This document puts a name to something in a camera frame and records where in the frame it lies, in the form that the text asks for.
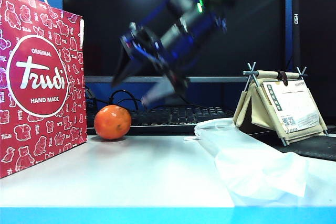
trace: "black monitor screen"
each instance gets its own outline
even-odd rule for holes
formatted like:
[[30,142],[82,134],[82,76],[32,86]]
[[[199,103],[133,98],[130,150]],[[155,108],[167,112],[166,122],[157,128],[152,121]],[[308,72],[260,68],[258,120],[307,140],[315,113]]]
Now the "black monitor screen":
[[[63,0],[64,10],[85,20],[85,76],[113,76],[120,57],[119,37],[130,22],[143,21],[162,1]],[[253,61],[258,69],[284,69],[284,0],[239,0],[224,11],[227,33],[216,31],[201,45],[187,76],[241,76],[246,63]],[[148,27],[160,36],[174,22],[164,9]],[[159,76],[150,66],[138,75]]]

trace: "white tabletop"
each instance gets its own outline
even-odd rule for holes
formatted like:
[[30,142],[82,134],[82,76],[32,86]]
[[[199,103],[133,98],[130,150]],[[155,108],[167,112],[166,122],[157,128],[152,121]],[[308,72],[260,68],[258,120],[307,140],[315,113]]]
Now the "white tabletop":
[[[288,206],[336,206],[336,162],[307,158],[304,198]],[[0,206],[231,207],[214,159],[183,136],[125,136],[87,143],[0,179]]]

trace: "paper label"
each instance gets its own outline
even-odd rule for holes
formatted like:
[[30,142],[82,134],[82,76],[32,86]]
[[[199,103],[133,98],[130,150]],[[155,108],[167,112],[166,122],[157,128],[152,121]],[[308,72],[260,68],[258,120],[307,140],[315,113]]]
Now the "paper label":
[[303,80],[263,83],[266,94],[286,133],[300,131],[319,124],[317,108]]

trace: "qr code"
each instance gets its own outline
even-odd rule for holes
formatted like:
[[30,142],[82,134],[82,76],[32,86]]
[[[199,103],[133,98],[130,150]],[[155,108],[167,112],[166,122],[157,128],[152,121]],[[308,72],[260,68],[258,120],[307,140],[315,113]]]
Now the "qr code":
[[284,122],[285,126],[291,126],[295,124],[294,118],[292,116],[283,118],[282,121]]

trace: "orange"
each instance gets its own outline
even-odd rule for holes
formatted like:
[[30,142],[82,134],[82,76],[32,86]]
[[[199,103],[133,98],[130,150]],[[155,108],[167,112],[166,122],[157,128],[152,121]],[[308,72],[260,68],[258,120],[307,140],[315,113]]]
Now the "orange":
[[108,105],[102,108],[94,117],[96,133],[108,140],[123,137],[131,127],[131,115],[123,107]]

